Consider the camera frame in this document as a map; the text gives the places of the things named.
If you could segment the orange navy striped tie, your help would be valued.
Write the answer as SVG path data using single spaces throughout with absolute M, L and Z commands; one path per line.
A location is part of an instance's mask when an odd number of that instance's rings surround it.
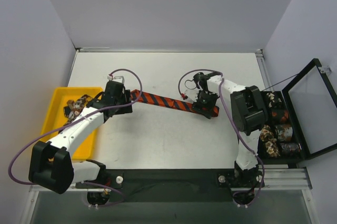
M 140 94 L 140 90 L 133 90 L 131 91 L 131 100 L 135 101 L 136 98 L 140 96 L 138 99 L 138 102 L 149 104 L 149 105 L 155 105 L 163 108 L 173 109 L 173 110 L 179 110 L 184 112 L 190 112 L 190 113 L 196 113 L 203 115 L 204 117 L 210 119 L 210 118 L 216 118 L 219 115 L 220 108 L 218 106 L 214 106 L 213 108 L 197 108 L 194 104 L 167 98 L 159 95 L 155 95 L 152 93 L 142 92 Z

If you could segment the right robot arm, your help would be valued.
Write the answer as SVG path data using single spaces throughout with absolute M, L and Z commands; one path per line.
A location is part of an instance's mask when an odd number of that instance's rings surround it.
M 253 179 L 259 179 L 261 173 L 257 149 L 261 130 L 268 119 L 259 88 L 236 84 L 219 72 L 197 73 L 193 76 L 193 82 L 196 89 L 188 95 L 193 100 L 193 107 L 209 117 L 220 99 L 236 133 L 239 146 L 234 162 L 235 184 L 245 187 Z

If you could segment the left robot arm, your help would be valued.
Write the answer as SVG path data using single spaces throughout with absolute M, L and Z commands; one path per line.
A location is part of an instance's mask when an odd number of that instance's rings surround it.
M 84 140 L 114 115 L 131 113 L 130 91 L 124 78 L 109 80 L 105 90 L 82 110 L 80 115 L 47 142 L 38 141 L 32 149 L 28 179 L 30 182 L 63 194 L 72 184 L 88 181 L 95 188 L 109 182 L 106 166 L 98 161 L 72 162 L 72 156 Z

